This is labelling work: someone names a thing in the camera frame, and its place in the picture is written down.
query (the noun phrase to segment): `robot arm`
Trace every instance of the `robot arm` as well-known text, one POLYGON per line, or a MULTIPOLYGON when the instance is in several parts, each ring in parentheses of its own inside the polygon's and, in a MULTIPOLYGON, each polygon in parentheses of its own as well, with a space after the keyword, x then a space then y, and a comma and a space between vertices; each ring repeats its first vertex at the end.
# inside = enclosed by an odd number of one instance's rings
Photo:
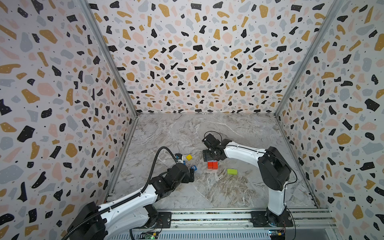
POLYGON ((232 142, 229 139, 219 142, 212 134, 208 134, 202 141, 208 148, 203 150, 204 160, 219 161, 225 158, 235 158, 260 169, 269 193, 267 220, 270 225, 280 225, 287 214, 284 204, 285 185, 291 173, 291 167, 280 152, 274 147, 258 149, 232 142))
POLYGON ((136 227, 151 228, 155 225, 158 212, 153 203, 167 197, 180 183, 194 181, 194 171, 182 163, 176 163, 167 172, 153 177, 145 189, 136 190, 116 201, 96 206, 94 202, 85 205, 68 232, 78 226, 92 214, 104 212, 94 217, 88 224, 83 224, 72 233, 71 240, 102 240, 136 227))

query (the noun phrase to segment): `cable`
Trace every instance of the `cable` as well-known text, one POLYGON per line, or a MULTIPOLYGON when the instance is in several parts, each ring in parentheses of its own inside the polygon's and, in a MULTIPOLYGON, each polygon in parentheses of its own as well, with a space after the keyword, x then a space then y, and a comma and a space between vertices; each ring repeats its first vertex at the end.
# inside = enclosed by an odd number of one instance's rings
POLYGON ((173 155, 173 153, 169 150, 169 148, 165 147, 165 146, 162 146, 160 147, 157 152, 156 152, 156 155, 155 155, 155 158, 153 159, 153 163, 152 163, 152 167, 151 167, 151 170, 149 171, 149 176, 148 176, 148 180, 147 182, 145 183, 143 189, 141 190, 141 193, 143 193, 146 188, 148 187, 148 184, 149 184, 149 181, 152 179, 152 174, 153 174, 153 170, 155 169, 155 164, 156 164, 156 160, 157 160, 157 157, 159 156, 159 153, 161 150, 167 150, 169 152, 169 154, 172 156, 173 160, 175 161, 175 163, 178 163, 178 161, 176 160, 176 157, 173 155))
POLYGON ((151 178, 152 178, 152 174, 153 174, 153 170, 154 170, 154 168, 155 168, 155 164, 156 164, 157 157, 159 156, 160 151, 163 150, 163 149, 165 149, 165 150, 167 150, 167 151, 169 152, 169 154, 172 156, 172 158, 173 158, 173 160, 175 161, 175 163, 178 163, 178 161, 176 160, 176 158, 175 158, 175 156, 173 155, 173 153, 171 152, 171 150, 169 150, 169 148, 167 148, 167 147, 165 147, 165 146, 160 147, 160 148, 157 150, 157 152, 156 152, 155 158, 153 159, 153 163, 152 163, 151 170, 150 170, 150 172, 149 172, 148 180, 147 180, 147 182, 145 183, 143 189, 142 189, 140 192, 138 192, 138 193, 136 193, 135 195, 132 195, 132 196, 130 196, 129 198, 124 199, 124 200, 122 200, 122 201, 120 201, 120 202, 118 202, 118 203, 116 203, 116 204, 114 204, 114 205, 112 205, 112 206, 110 206, 110 207, 107 207, 106 209, 103 209, 103 210, 101 210, 101 211, 99 211, 99 212, 97 212, 97 213, 95 213, 95 214, 92 214, 91 216, 87 217, 87 218, 84 219, 81 223, 79 223, 77 226, 75 226, 75 227, 73 227, 71 230, 69 230, 68 233, 67 233, 61 240, 67 240, 67 239, 68 239, 68 238, 69 238, 69 237, 70 237, 76 230, 78 230, 82 225, 88 223, 88 222, 89 222, 90 220, 92 220, 93 218, 95 218, 95 217, 97 217, 97 216, 100 216, 101 214, 104 214, 104 213, 106 213, 106 212, 108 212, 108 211, 110 211, 110 210, 112 210, 112 209, 114 209, 114 208, 116 208, 116 207, 118 207, 118 206, 120 206, 120 205, 126 203, 126 202, 129 202, 129 201, 131 201, 132 199, 134 199, 134 198, 140 196, 141 193, 144 193, 144 191, 145 191, 146 188, 148 187, 149 181, 150 181, 151 178))
POLYGON ((151 229, 151 230, 149 230, 149 231, 146 231, 146 233, 149 233, 149 232, 155 230, 155 229, 157 228, 158 225, 159 225, 159 223, 158 223, 158 221, 156 220, 156 226, 155 226, 153 229, 151 229))
POLYGON ((135 240, 135 238, 133 237, 133 234, 132 234, 132 229, 129 230, 129 236, 131 237, 131 240, 135 240))
POLYGON ((215 132, 215 133, 217 133, 218 135, 220 135, 220 142, 223 141, 223 137, 221 136, 220 133, 218 133, 218 132, 216 132, 216 131, 208 131, 208 132, 215 132))
POLYGON ((161 229, 160 229, 160 231, 159 231, 159 233, 158 233, 158 234, 160 234, 160 233, 161 233, 161 231, 163 230, 163 226, 164 226, 163 220, 161 220, 161 219, 159 219, 159 220, 161 221, 161 229))
POLYGON ((285 230, 286 230, 285 221, 284 221, 284 228, 280 229, 278 232, 281 232, 281 230, 284 230, 284 233, 285 233, 285 230))
POLYGON ((295 226, 295 236, 291 240, 295 240, 295 238, 296 238, 296 223, 295 223, 295 219, 293 218, 293 215, 292 215, 291 211, 289 210, 289 208, 287 208, 287 210, 288 210, 289 214, 291 215, 292 220, 293 220, 293 225, 295 226))

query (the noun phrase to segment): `patterned wall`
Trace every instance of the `patterned wall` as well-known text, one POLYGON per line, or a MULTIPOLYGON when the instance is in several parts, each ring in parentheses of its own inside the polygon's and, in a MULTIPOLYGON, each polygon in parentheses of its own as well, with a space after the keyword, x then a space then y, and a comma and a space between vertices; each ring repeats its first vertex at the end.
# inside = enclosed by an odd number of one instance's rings
POLYGON ((384 239, 383 4, 345 1, 278 117, 348 240, 384 239))
POLYGON ((73 1, 0 7, 0 238, 60 239, 104 200, 130 115, 73 1))
POLYGON ((332 1, 89 0, 138 112, 273 112, 332 1))

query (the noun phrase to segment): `marble table surface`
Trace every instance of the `marble table surface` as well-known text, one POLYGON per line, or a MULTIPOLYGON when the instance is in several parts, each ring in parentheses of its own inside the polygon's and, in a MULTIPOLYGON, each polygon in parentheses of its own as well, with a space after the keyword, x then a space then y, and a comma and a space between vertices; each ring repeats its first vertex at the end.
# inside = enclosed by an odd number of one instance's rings
MULTIPOLYGON (((157 209, 266 208, 268 188, 257 167, 227 158, 218 162, 218 169, 207 168, 203 162, 202 143, 207 131, 219 132, 223 139, 256 148, 276 147, 296 171, 298 181, 286 191, 288 207, 314 208, 315 205, 300 172, 288 150, 272 114, 141 114, 128 154, 117 180, 113 200, 142 187, 148 177, 157 149, 168 147, 174 154, 191 154, 187 166, 196 165, 195 182, 180 184, 170 196, 156 202, 157 209), (227 168, 238 175, 228 175, 227 168)), ((163 150, 153 176, 174 164, 163 150)), ((291 173, 290 182, 295 176, 291 173)))

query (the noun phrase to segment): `green block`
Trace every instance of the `green block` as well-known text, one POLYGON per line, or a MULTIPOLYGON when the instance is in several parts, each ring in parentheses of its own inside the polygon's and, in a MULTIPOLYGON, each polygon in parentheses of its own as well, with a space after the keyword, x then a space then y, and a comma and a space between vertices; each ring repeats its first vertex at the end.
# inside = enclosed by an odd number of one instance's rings
POLYGON ((228 168, 227 169, 227 174, 237 175, 237 169, 228 168))

